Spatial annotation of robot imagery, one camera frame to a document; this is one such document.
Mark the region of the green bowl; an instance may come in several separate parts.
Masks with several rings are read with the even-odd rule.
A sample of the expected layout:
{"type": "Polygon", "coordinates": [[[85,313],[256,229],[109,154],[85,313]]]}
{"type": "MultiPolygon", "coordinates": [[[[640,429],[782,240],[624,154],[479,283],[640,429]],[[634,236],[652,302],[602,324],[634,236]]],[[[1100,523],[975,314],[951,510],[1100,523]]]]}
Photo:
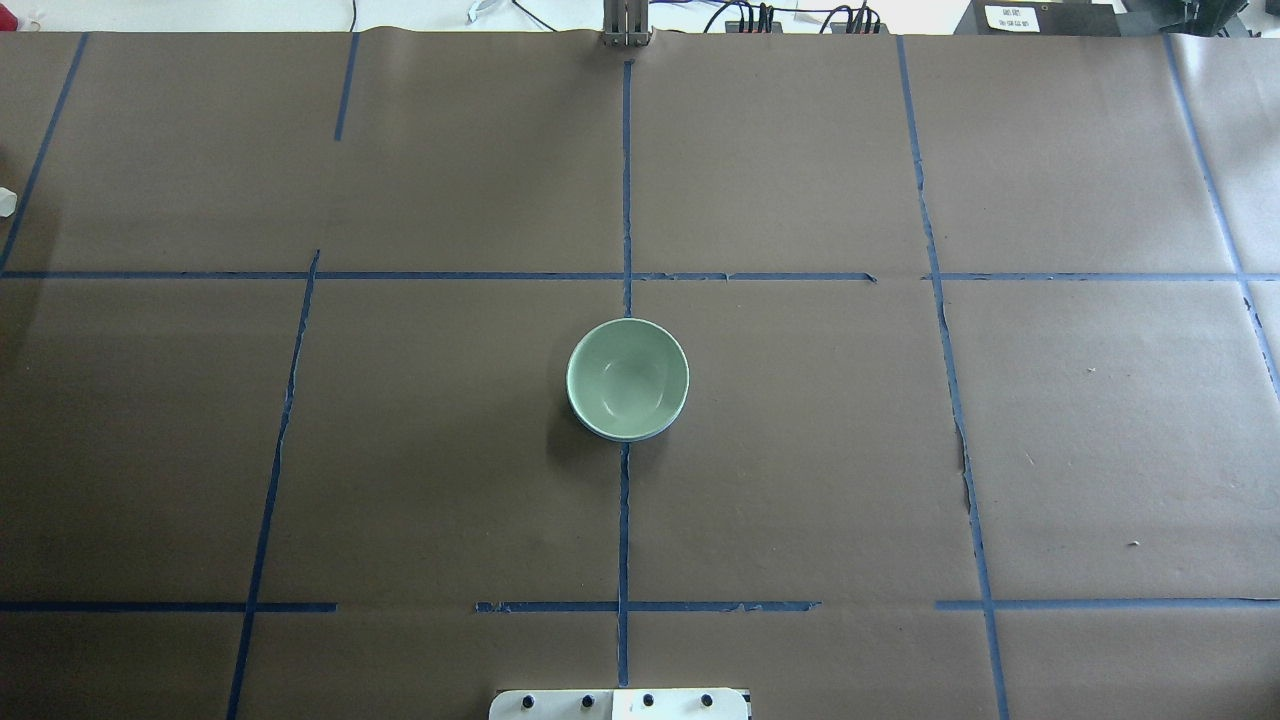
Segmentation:
{"type": "Polygon", "coordinates": [[[682,345],[666,328],[618,318],[576,343],[564,380],[568,402],[653,407],[689,398],[691,373],[682,345]]]}

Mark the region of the blue bowl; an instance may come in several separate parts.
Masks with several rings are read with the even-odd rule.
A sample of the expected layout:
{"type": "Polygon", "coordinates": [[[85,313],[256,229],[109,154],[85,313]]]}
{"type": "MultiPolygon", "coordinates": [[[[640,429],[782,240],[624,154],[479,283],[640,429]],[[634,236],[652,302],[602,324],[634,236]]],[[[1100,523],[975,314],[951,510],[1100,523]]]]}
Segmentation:
{"type": "Polygon", "coordinates": [[[611,442],[632,443],[658,437],[671,428],[684,414],[687,400],[677,404],[658,404],[653,407],[637,404],[613,406],[609,404],[576,404],[570,398],[570,410],[588,432],[611,442]]]}

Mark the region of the white plug at edge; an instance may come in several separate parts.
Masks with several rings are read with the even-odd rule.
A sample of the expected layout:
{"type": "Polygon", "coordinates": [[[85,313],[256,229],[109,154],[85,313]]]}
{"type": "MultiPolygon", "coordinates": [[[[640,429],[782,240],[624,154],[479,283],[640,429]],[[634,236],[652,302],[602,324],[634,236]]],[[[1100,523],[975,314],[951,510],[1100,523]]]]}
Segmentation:
{"type": "Polygon", "coordinates": [[[18,195],[14,191],[12,191],[12,190],[9,190],[6,187],[1,187],[0,188],[0,218],[4,219],[4,218],[13,217],[14,213],[17,211],[17,204],[18,204],[18,195]]]}

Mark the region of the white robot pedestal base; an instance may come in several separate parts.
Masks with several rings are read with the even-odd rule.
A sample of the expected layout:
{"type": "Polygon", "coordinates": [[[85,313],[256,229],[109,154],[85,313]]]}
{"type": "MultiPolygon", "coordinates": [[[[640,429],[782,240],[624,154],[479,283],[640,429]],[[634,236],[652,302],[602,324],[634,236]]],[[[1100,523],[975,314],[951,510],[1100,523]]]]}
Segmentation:
{"type": "Polygon", "coordinates": [[[728,687],[502,691],[489,719],[751,719],[746,691],[728,687]]]}

